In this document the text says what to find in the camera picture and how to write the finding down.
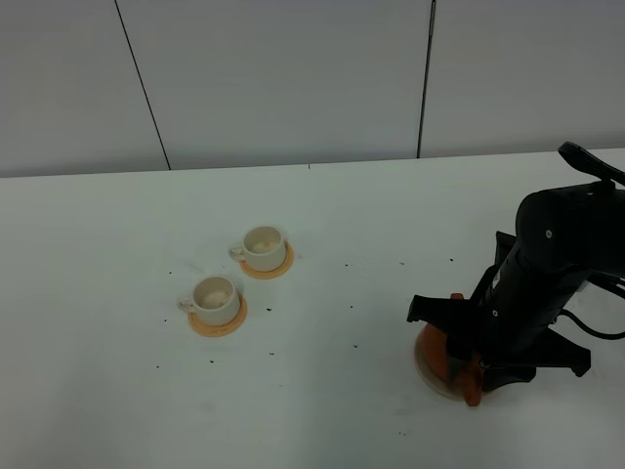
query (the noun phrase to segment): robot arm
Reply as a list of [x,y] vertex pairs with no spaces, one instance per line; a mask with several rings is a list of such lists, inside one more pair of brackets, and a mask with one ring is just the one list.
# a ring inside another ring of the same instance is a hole
[[559,148],[575,169],[601,180],[536,192],[517,214],[517,238],[497,234],[495,265],[469,300],[416,295],[408,321],[444,332],[450,374],[477,353],[483,391],[528,382],[536,367],[590,368],[590,351],[549,328],[597,273],[625,277],[625,174],[572,143]]

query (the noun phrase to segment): white wall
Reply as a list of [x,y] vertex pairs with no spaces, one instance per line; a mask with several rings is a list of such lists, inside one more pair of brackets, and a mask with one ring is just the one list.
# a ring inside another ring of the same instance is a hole
[[422,156],[625,147],[625,2],[439,0]]
[[416,155],[430,0],[119,0],[174,168]]
[[0,176],[167,169],[113,0],[3,0]]

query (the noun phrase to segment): coffee cup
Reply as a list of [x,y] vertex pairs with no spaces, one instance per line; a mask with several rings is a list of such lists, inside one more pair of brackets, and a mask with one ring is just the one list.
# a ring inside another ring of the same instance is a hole
[[185,313],[195,313],[209,325],[230,322],[241,308],[234,283],[224,276],[205,278],[191,293],[180,296],[177,305]]
[[274,227],[258,227],[249,231],[243,240],[232,244],[228,253],[235,261],[245,261],[250,269],[270,272],[286,259],[284,236]]

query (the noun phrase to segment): cup handle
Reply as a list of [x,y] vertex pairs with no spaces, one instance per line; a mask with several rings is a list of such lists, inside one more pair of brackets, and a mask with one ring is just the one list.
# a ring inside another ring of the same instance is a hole
[[180,295],[176,300],[176,306],[184,313],[193,313],[193,299],[190,293]]
[[228,254],[236,262],[245,260],[245,257],[243,256],[243,244],[240,242],[236,242],[235,244],[228,246]]

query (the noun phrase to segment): black cable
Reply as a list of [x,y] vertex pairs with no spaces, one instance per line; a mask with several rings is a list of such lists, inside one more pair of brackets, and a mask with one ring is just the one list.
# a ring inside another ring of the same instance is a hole
[[582,329],[584,332],[586,332],[587,334],[592,335],[593,337],[597,337],[598,339],[603,339],[603,340],[618,340],[618,339],[623,339],[625,338],[625,331],[620,332],[618,334],[606,334],[604,332],[598,332],[595,329],[591,329],[590,327],[588,327],[584,322],[581,321],[580,318],[578,318],[576,315],[574,315],[571,311],[569,310],[561,310],[559,316],[566,316],[567,318],[569,318],[570,320],[572,320],[573,322],[575,322],[575,324],[577,325],[577,327],[579,327],[580,329]]
[[623,281],[621,278],[591,274],[588,277],[588,281],[593,285],[598,286],[605,291],[609,291],[613,295],[620,296],[625,300],[625,289],[619,286],[625,286],[625,281]]

